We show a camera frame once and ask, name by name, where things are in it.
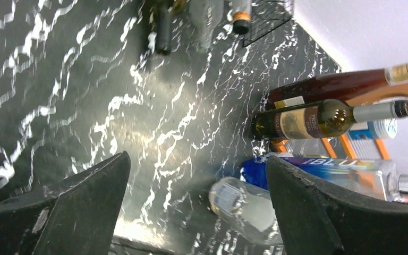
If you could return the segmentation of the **dark green labelled wine bottle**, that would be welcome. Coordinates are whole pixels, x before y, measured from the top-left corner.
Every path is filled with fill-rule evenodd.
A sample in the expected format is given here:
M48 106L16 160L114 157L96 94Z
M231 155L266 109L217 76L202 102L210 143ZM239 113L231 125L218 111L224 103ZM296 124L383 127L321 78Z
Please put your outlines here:
M152 31L148 35L148 48L160 55L169 55L172 51L173 21L183 12L185 0L146 1L150 13L149 24Z

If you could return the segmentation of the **dark red wine bottle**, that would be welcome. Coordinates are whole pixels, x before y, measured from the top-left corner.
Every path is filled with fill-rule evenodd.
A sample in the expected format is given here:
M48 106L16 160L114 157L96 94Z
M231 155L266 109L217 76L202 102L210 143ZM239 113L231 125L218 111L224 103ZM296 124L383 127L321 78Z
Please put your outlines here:
M408 84L408 63L385 69L323 74L270 91L271 109L312 103L325 99L347 101L368 92Z

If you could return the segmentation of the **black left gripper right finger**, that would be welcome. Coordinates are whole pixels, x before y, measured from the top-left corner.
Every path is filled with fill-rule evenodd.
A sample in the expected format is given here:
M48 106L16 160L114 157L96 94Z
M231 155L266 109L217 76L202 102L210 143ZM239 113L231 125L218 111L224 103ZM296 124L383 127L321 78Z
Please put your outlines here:
M408 254L408 205L350 191L276 156L266 177L287 254Z

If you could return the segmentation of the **clear bottle blue label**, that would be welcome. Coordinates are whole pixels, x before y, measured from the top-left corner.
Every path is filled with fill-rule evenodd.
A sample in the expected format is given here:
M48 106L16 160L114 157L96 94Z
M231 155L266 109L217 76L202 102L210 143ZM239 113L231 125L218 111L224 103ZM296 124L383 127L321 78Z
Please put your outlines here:
M231 228L255 244L283 244L275 210L267 190L225 177L209 191L211 210Z

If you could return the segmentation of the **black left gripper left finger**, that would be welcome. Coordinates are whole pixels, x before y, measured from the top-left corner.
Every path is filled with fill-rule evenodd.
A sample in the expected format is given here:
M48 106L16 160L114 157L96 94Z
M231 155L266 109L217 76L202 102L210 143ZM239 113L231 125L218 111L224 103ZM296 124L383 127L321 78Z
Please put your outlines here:
M107 254L130 170L122 152L0 202L0 254Z

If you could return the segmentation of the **slim clear glass bottle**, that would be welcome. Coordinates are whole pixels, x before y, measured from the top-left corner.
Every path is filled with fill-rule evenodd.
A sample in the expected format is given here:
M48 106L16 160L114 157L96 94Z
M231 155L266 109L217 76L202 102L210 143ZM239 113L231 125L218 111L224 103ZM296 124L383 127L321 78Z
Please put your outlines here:
M223 0L191 0L189 14L191 23L196 28L198 52L207 52L213 43L215 28L223 17Z

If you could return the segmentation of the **green bottle silver cap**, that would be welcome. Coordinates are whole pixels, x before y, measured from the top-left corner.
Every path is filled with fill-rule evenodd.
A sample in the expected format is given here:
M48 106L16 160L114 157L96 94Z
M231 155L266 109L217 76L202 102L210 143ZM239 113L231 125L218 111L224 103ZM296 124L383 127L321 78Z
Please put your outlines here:
M395 100L399 104L408 100ZM337 137L358 123L356 108L337 99L272 109L260 112L252 120L257 140L302 140Z

